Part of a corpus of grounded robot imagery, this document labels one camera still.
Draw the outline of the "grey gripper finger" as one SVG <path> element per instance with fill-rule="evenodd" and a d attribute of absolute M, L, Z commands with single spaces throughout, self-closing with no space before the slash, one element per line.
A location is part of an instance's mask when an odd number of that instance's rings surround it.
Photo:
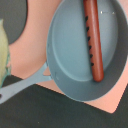
<path fill-rule="evenodd" d="M 0 88 L 5 78 L 11 74 L 9 43 L 3 23 L 4 20 L 0 19 Z"/>

